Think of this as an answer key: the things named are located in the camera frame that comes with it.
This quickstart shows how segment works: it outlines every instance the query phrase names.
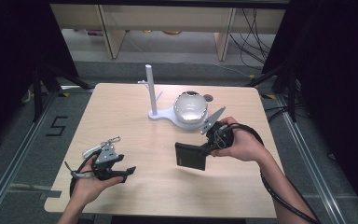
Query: black cable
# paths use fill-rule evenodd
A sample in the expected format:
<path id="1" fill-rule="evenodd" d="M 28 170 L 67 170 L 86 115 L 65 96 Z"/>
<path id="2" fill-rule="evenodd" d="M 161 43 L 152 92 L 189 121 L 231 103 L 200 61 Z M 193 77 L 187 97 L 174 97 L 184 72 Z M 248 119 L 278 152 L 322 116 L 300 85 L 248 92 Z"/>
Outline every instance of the black cable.
<path id="1" fill-rule="evenodd" d="M 87 161 L 89 161 L 91 159 L 92 156 L 96 155 L 100 153 L 100 150 L 94 151 L 92 152 L 85 160 L 83 160 L 83 162 L 80 164 L 79 168 L 77 168 L 76 173 L 80 174 L 81 170 L 83 169 L 83 167 L 86 165 Z M 71 179 L 71 184 L 69 185 L 69 197 L 72 196 L 72 192 L 74 191 L 75 188 L 75 184 L 76 184 L 77 179 L 72 177 Z"/>
<path id="2" fill-rule="evenodd" d="M 298 113 L 295 113 L 297 116 L 303 118 L 303 119 L 312 119 L 312 117 L 310 116 L 310 114 L 307 114 L 307 116 L 304 116 L 302 114 L 298 114 Z"/>
<path id="3" fill-rule="evenodd" d="M 264 146 L 263 139 L 261 139 L 261 136 L 253 128 L 251 128 L 247 125 L 240 124 L 240 123 L 231 123 L 228 125 L 228 128 L 226 128 L 226 131 L 233 130 L 233 129 L 241 129 L 248 133 L 251 133 L 255 137 L 255 139 L 257 139 L 257 141 L 259 143 L 261 143 L 261 145 Z"/>
<path id="4" fill-rule="evenodd" d="M 295 104 L 295 109 L 305 109 L 305 108 L 306 107 L 303 107 L 303 105 L 301 103 Z M 278 110 L 277 112 L 275 112 L 274 114 L 272 114 L 271 116 L 269 116 L 267 118 L 268 123 L 270 123 L 272 121 L 272 119 L 277 117 L 280 113 L 286 112 L 289 109 L 289 106 L 285 105 L 285 106 L 273 107 L 273 108 L 265 109 L 264 111 L 269 111 L 269 110 L 273 110 L 273 109 L 280 109 L 280 110 Z"/>
<path id="5" fill-rule="evenodd" d="M 244 10 L 244 9 L 242 9 L 242 14 L 243 14 L 244 18 L 246 19 L 246 22 L 248 23 L 249 30 L 250 30 L 249 34 L 246 36 L 246 39 L 244 39 L 244 41 L 245 41 L 249 46 L 251 46 L 252 48 L 254 48 L 254 49 L 259 49 L 260 52 L 261 52 L 261 54 L 263 55 L 264 59 L 266 60 L 266 59 L 267 59 L 266 53 L 268 53 L 268 52 L 265 51 L 265 50 L 262 48 L 261 44 L 264 45 L 267 49 L 269 49 L 269 47 L 268 47 L 268 46 L 260 39 L 260 37 L 258 36 L 257 21 L 256 21 L 257 9 L 254 8 L 254 20 L 253 20 L 253 22 L 252 22 L 252 25 L 251 25 L 251 23 L 249 22 L 248 17 L 246 16 L 246 13 L 245 13 L 245 10 Z M 257 45 L 258 45 L 258 48 L 255 47 L 255 46 L 253 46 L 253 45 L 251 45 L 251 44 L 249 44 L 249 43 L 247 42 L 247 39 L 249 38 L 250 34 L 252 34 L 253 37 L 255 38 L 255 41 L 256 41 L 256 43 L 257 43 Z"/>
<path id="6" fill-rule="evenodd" d="M 247 67 L 250 67 L 250 68 L 253 68 L 253 69 L 256 69 L 256 70 L 260 70 L 260 71 L 263 70 L 263 69 L 258 68 L 258 67 L 253 67 L 253 66 L 247 64 L 246 62 L 244 62 L 243 58 L 242 58 L 242 53 L 243 53 L 243 51 L 241 50 L 240 57 L 241 57 L 241 61 L 242 61 L 243 64 L 245 64 Z"/>
<path id="7" fill-rule="evenodd" d="M 319 219 L 315 216 L 315 214 L 312 211 L 312 209 L 310 209 L 310 206 L 308 205 L 307 201 L 304 200 L 303 196 L 299 193 L 298 189 L 292 184 L 292 182 L 290 182 L 289 179 L 288 179 L 289 183 L 294 187 L 296 192 L 300 195 L 301 199 L 304 201 L 306 206 L 310 209 L 310 211 L 316 217 L 317 220 L 313 219 L 312 217 L 309 217 L 308 215 L 306 215 L 303 212 L 299 211 L 298 209 L 294 208 L 292 205 L 290 205 L 284 199 L 282 199 L 278 194 L 276 194 L 276 192 L 271 188 L 271 186 L 267 182 L 266 178 L 264 178 L 264 176 L 262 174 L 261 174 L 261 180 L 263 181 L 264 187 L 266 188 L 267 192 L 271 195 L 271 197 L 276 202 L 280 203 L 283 207 L 285 207 L 287 210 L 289 210 L 290 212 L 294 213 L 298 217 L 303 218 L 304 220 L 308 221 L 309 223 L 312 223 L 312 224 L 320 224 L 321 223 L 319 221 Z"/>
<path id="8" fill-rule="evenodd" d="M 92 170 L 91 171 L 85 171 L 85 172 L 82 172 L 81 174 L 85 174 L 85 173 L 91 173 L 93 172 Z"/>
<path id="9" fill-rule="evenodd" d="M 230 34 L 231 39 L 234 41 L 235 45 L 237 45 L 237 47 L 241 50 L 244 51 L 245 53 L 247 53 L 249 56 L 251 56 L 252 58 L 258 60 L 260 63 L 264 63 L 265 61 L 260 59 L 259 57 L 257 57 L 256 55 L 254 55 L 251 51 L 247 50 L 246 48 L 244 48 L 244 44 L 240 45 L 237 40 L 234 38 L 234 36 L 232 36 L 232 34 Z"/>

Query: hand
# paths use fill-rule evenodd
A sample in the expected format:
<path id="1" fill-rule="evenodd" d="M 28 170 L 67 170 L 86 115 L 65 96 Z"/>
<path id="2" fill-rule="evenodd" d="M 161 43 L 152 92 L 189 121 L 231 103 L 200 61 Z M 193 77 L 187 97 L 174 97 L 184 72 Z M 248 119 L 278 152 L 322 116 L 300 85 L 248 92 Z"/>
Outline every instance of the hand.
<path id="1" fill-rule="evenodd" d="M 228 117 L 220 121 L 228 125 L 238 123 L 232 117 Z M 234 143 L 232 146 L 214 150 L 211 155 L 215 157 L 230 156 L 241 161 L 258 161 L 260 160 L 261 154 L 267 151 L 251 133 L 242 129 L 233 129 L 233 132 Z"/>
<path id="2" fill-rule="evenodd" d="M 92 161 L 96 158 L 96 155 L 91 157 L 90 160 L 86 162 L 81 172 L 91 171 Z M 123 181 L 123 177 L 121 176 L 113 177 L 107 180 L 100 180 L 97 177 L 79 178 L 76 181 L 71 201 L 74 200 L 79 204 L 86 205 L 97 199 L 102 191 L 120 183 L 121 181 Z"/>

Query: table top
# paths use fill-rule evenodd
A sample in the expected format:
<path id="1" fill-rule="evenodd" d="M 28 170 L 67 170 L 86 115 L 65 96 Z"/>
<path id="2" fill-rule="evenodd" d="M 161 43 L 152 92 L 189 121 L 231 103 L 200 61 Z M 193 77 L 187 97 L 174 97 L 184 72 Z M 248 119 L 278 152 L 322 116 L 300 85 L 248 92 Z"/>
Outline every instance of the table top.
<path id="1" fill-rule="evenodd" d="M 210 94 L 208 113 L 226 107 L 220 119 L 234 117 L 254 128 L 282 167 L 271 130 L 254 88 L 155 85 L 158 109 L 170 107 L 184 91 Z M 272 199 L 265 190 L 255 162 L 207 157 L 206 170 L 176 165 L 175 142 L 200 146 L 206 143 L 200 129 L 186 131 L 166 119 L 152 120 L 149 92 L 143 84 L 101 83 L 88 106 L 68 148 L 65 161 L 77 169 L 82 152 L 109 138 L 116 153 L 125 155 L 113 170 L 136 166 L 124 184 L 106 189 L 88 204 L 84 213 L 174 217 L 276 217 Z M 60 198 L 48 198 L 48 212 L 62 212 L 69 201 L 71 176 L 62 162 L 51 190 Z"/>

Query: gray floor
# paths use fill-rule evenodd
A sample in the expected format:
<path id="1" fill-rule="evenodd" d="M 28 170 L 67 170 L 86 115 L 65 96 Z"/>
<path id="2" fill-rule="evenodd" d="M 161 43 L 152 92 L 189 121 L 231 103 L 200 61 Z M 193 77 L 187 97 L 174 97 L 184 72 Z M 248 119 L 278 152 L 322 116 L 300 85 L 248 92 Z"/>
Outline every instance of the gray floor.
<path id="1" fill-rule="evenodd" d="M 90 62 L 103 63 L 103 66 L 107 68 L 115 64 L 120 66 L 123 63 L 133 63 L 132 70 L 128 70 L 129 77 L 133 76 L 134 70 L 142 63 L 154 63 L 161 67 L 168 64 L 172 69 L 178 67 L 192 69 L 193 65 L 202 65 L 203 69 L 211 69 L 211 75 L 215 72 L 214 70 L 222 69 L 222 71 L 229 71 L 224 73 L 227 74 L 227 79 L 237 78 L 234 76 L 238 76 L 247 81 L 250 80 L 250 75 L 252 75 L 250 71 L 252 70 L 241 70 L 246 67 L 244 63 L 250 66 L 262 66 L 262 63 L 250 56 L 241 55 L 232 40 L 227 50 L 226 60 L 219 62 L 213 34 L 183 32 L 179 35 L 166 35 L 160 31 L 151 33 L 129 31 L 118 57 L 111 60 L 108 58 L 101 36 L 87 35 L 86 31 L 81 30 L 63 30 L 62 33 L 77 68 L 84 74 L 92 73 Z M 242 43 L 239 34 L 233 36 Z M 270 46 L 274 35 L 261 35 L 260 38 Z M 249 50 L 262 58 L 259 50 L 252 48 L 249 48 Z M 104 80 L 109 81 L 109 69 L 105 70 Z M 254 71 L 256 75 L 259 75 L 258 70 Z M 90 81 L 102 79 L 98 75 L 96 76 L 86 78 L 89 78 Z M 260 84 L 257 88 L 261 94 L 271 94 L 270 86 L 272 83 L 273 78 Z M 59 214 L 48 214 L 44 211 L 44 200 L 49 194 L 49 187 L 58 171 L 57 167 L 62 162 L 65 150 L 71 142 L 76 125 L 81 119 L 82 112 L 77 110 L 85 108 L 90 95 L 90 92 L 71 93 L 69 97 L 57 97 L 54 100 L 52 103 L 54 109 L 46 114 L 45 121 L 38 127 L 38 135 L 33 139 L 31 148 L 27 151 L 25 159 L 21 162 L 21 167 L 13 177 L 10 189 L 0 204 L 0 223 L 54 223 L 58 219 Z M 279 101 L 279 99 L 262 99 L 263 106 L 266 109 L 278 106 L 280 102 L 282 101 Z M 19 108 L 1 134 L 0 180 L 7 171 L 8 163 L 16 156 L 18 148 L 22 146 L 21 143 L 27 136 L 28 130 L 33 126 L 32 103 L 31 101 Z M 275 111 L 266 112 L 266 116 L 271 116 Z M 301 131 L 305 146 L 310 150 L 310 155 L 317 164 L 317 170 L 322 174 L 327 190 L 331 191 L 335 203 L 337 203 L 337 208 L 344 219 L 337 221 L 334 219 L 337 214 L 329 214 L 328 203 L 324 202 L 318 184 L 312 179 L 306 159 L 301 153 L 302 149 L 291 133 L 290 126 L 293 123 L 285 115 L 280 114 L 271 121 L 270 128 L 279 149 L 285 173 L 303 193 L 303 196 L 323 223 L 358 223 L 358 198 L 351 185 L 346 180 L 345 175 L 342 174 L 339 166 L 326 157 L 328 147 L 319 135 L 318 129 L 307 111 L 298 109 L 296 112 L 297 123 L 295 125 Z M 62 125 L 67 127 L 67 131 L 52 141 L 52 138 L 47 137 L 48 133 L 55 132 L 50 129 L 50 124 L 57 116 L 62 114 L 71 115 L 68 119 L 62 120 Z M 110 216 L 97 216 L 96 223 L 109 222 Z M 247 223 L 275 222 L 275 220 L 270 219 L 247 220 Z"/>

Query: wire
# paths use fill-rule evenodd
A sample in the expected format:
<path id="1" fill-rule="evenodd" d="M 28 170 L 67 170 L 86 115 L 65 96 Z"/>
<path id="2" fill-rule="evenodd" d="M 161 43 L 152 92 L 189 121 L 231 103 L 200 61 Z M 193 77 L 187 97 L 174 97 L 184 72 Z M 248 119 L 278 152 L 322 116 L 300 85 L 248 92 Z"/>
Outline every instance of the wire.
<path id="1" fill-rule="evenodd" d="M 85 171 L 85 172 L 81 172 L 81 174 L 85 174 L 85 173 L 92 173 L 93 171 L 90 170 L 90 171 Z"/>
<path id="2" fill-rule="evenodd" d="M 266 60 L 266 59 L 267 59 L 267 54 L 268 54 L 269 52 L 266 51 L 266 50 L 264 50 L 263 47 L 262 47 L 262 45 L 263 45 L 265 48 L 267 48 L 267 49 L 270 49 L 270 47 L 267 46 L 267 45 L 260 39 L 260 37 L 258 36 L 257 21 L 256 21 L 257 9 L 254 8 L 254 9 L 253 9 L 253 12 L 254 12 L 254 15 L 253 15 L 254 20 L 253 20 L 253 22 L 252 22 L 252 24 L 251 24 L 251 23 L 249 22 L 249 20 L 248 20 L 248 17 L 246 16 L 246 13 L 245 13 L 244 8 L 242 9 L 243 17 L 245 18 L 246 22 L 248 23 L 249 30 L 250 30 L 249 34 L 246 36 L 246 39 L 243 39 L 243 40 L 244 40 L 244 42 L 245 42 L 246 44 L 248 44 L 250 47 L 252 47 L 252 48 L 254 48 L 254 49 L 259 49 L 260 52 L 261 52 L 261 54 L 263 55 L 263 58 Z M 247 40 L 248 40 L 250 34 L 252 34 L 253 37 L 255 38 L 255 41 L 256 41 L 258 47 L 255 47 L 255 46 L 253 46 L 253 45 L 251 45 L 251 44 L 249 44 L 249 43 L 247 42 Z"/>
<path id="3" fill-rule="evenodd" d="M 283 113 L 283 112 L 287 112 L 287 110 L 289 109 L 289 106 L 278 106 L 278 107 L 272 107 L 269 109 L 265 109 L 264 111 L 270 111 L 270 110 L 274 110 L 274 109 L 279 109 L 278 111 L 276 111 L 274 114 L 272 114 L 270 117 L 267 118 L 268 123 L 270 123 L 274 118 L 276 118 L 279 114 Z M 295 104 L 295 109 L 306 109 L 305 106 L 303 106 L 301 103 L 296 103 Z"/>
<path id="4" fill-rule="evenodd" d="M 311 116 L 310 114 L 307 114 L 307 115 L 305 116 L 305 115 L 296 113 L 296 115 L 299 116 L 299 117 L 301 117 L 301 118 L 304 118 L 304 119 L 312 119 L 312 116 Z"/>
<path id="5" fill-rule="evenodd" d="M 260 59 L 259 57 L 257 57 L 256 55 L 254 55 L 251 51 L 249 51 L 248 49 L 244 48 L 243 46 L 245 45 L 246 42 L 244 42 L 242 45 L 240 45 L 237 40 L 235 40 L 235 38 L 232 36 L 232 34 L 230 34 L 231 39 L 234 41 L 234 43 L 237 45 L 237 47 L 247 53 L 249 56 L 251 56 L 252 58 L 258 60 L 260 63 L 264 63 L 265 61 L 263 59 Z"/>
<path id="6" fill-rule="evenodd" d="M 31 100 L 31 91 L 30 90 L 27 90 L 27 98 L 26 99 L 21 99 L 22 103 L 25 104 L 25 103 L 28 103 L 30 102 Z"/>
<path id="7" fill-rule="evenodd" d="M 97 150 L 92 152 L 91 154 L 89 154 L 89 156 L 83 160 L 83 162 L 80 164 L 79 168 L 77 168 L 76 173 L 80 174 L 81 170 L 83 169 L 83 167 L 86 165 L 87 161 L 89 161 L 91 159 L 91 157 L 93 157 L 94 155 L 97 155 L 98 153 L 100 153 L 101 150 Z M 71 179 L 71 184 L 69 185 L 69 197 L 72 196 L 72 192 L 74 191 L 75 188 L 75 184 L 76 184 L 77 179 L 72 177 Z"/>
<path id="8" fill-rule="evenodd" d="M 137 50 L 139 50 L 139 52 L 144 52 L 141 48 L 139 48 L 138 46 L 136 46 L 129 38 L 127 38 L 126 36 L 124 36 L 124 38 L 125 38 L 131 45 L 133 45 Z M 169 62 L 165 62 L 165 61 L 150 60 L 150 59 L 148 59 L 148 58 L 146 58 L 146 59 L 149 60 L 150 62 L 154 62 L 154 63 L 169 63 Z M 233 69 L 233 68 L 228 68 L 228 67 L 225 67 L 225 66 L 220 65 L 220 64 L 217 64 L 217 63 L 189 63 L 189 62 L 179 62 L 179 63 L 174 63 L 174 64 L 180 64 L 180 63 L 187 63 L 187 64 L 210 64 L 210 65 L 214 65 L 214 66 L 217 66 L 217 67 L 220 67 L 220 68 L 229 70 L 229 71 L 233 71 L 233 72 L 239 73 L 239 74 L 241 74 L 241 75 L 244 76 L 244 77 L 251 78 L 249 75 L 245 75 L 245 74 L 244 74 L 243 72 L 241 72 L 240 70 Z M 252 67 L 252 66 L 249 66 L 249 65 L 247 65 L 247 66 L 248 66 L 248 67 L 251 67 L 251 68 L 254 68 L 254 69 L 257 69 L 257 70 L 261 70 L 260 68 L 257 68 L 257 67 Z"/>
<path id="9" fill-rule="evenodd" d="M 291 204 L 287 203 L 284 199 L 282 199 L 269 185 L 269 183 L 267 182 L 266 178 L 264 178 L 264 176 L 261 174 L 261 180 L 263 181 L 264 187 L 266 188 L 267 192 L 271 195 L 271 197 L 278 203 L 280 203 L 283 207 L 285 207 L 287 210 L 289 210 L 290 212 L 294 213 L 295 215 L 303 218 L 304 220 L 308 221 L 309 223 L 313 223 L 313 224 L 320 224 L 321 222 L 319 221 L 319 218 L 317 218 L 317 216 L 315 215 L 315 213 L 313 212 L 313 210 L 310 208 L 310 206 L 308 205 L 307 201 L 305 201 L 304 197 L 301 195 L 301 193 L 298 191 L 298 189 L 293 185 L 293 183 L 287 179 L 289 181 L 289 183 L 293 186 L 293 188 L 295 189 L 295 191 L 299 194 L 299 196 L 301 197 L 301 199 L 303 200 L 303 202 L 307 205 L 307 207 L 309 208 L 309 210 L 312 212 L 312 214 L 316 217 L 316 220 L 313 219 L 312 217 L 309 217 L 308 215 L 304 214 L 303 212 L 299 211 L 298 209 L 294 208 Z"/>

